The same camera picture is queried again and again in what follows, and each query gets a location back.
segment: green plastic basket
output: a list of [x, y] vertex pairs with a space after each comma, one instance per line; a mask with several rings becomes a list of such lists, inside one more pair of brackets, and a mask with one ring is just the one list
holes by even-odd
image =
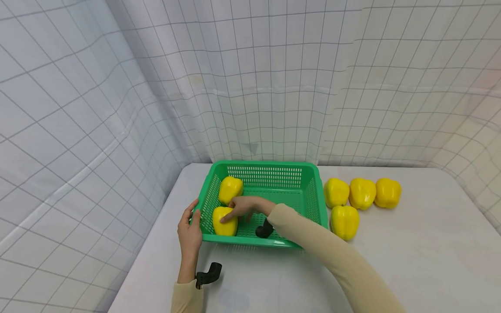
[[243, 181], [244, 196], [260, 196], [275, 203], [285, 203], [299, 214], [328, 228], [322, 181], [318, 168], [304, 162], [218, 161], [212, 165], [200, 191], [203, 240], [255, 246], [299, 247], [278, 236], [274, 231], [263, 239], [256, 236], [256, 227], [265, 220], [263, 214], [254, 214], [250, 223], [241, 221], [235, 236], [218, 236], [212, 225], [212, 211], [225, 206], [217, 199], [221, 181], [233, 176]]

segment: white grid curtain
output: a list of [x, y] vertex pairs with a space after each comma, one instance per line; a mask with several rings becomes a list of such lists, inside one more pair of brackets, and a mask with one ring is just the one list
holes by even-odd
[[0, 0], [0, 312], [106, 311], [191, 162], [438, 167], [501, 233], [500, 12]]

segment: left hand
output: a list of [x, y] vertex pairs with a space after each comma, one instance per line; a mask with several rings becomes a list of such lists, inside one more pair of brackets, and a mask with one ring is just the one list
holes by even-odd
[[181, 245], [181, 258], [198, 258], [198, 251], [202, 245], [202, 231], [200, 230], [200, 210], [192, 213], [198, 199], [195, 199], [183, 212], [181, 220], [177, 225], [177, 235]]

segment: white table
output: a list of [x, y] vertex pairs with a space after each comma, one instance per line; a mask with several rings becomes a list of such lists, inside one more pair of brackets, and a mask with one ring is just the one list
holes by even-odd
[[[169, 312], [180, 262], [176, 226], [210, 164], [185, 167], [110, 313]], [[395, 210], [360, 212], [352, 245], [408, 312], [499, 312], [501, 237], [445, 172], [430, 168], [320, 166], [330, 177], [390, 177], [403, 193]], [[223, 265], [204, 286], [206, 312], [350, 312], [331, 274], [301, 250], [204, 242], [198, 270]]]

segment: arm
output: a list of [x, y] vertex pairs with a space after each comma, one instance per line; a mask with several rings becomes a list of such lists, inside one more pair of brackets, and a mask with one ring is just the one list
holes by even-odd
[[197, 205], [198, 199], [193, 201], [183, 212], [177, 226], [179, 244], [181, 246], [181, 266], [177, 282], [172, 293], [171, 313], [201, 313], [203, 306], [203, 290], [195, 286], [195, 272], [198, 261], [198, 251], [202, 244], [200, 230], [200, 211], [193, 215], [189, 224], [191, 211]]
[[302, 217], [285, 204], [275, 205], [259, 197], [236, 197], [230, 206], [234, 209], [222, 222], [257, 211], [268, 217], [280, 236], [317, 257], [341, 285], [354, 313], [405, 312], [371, 265], [355, 248], [328, 229]]

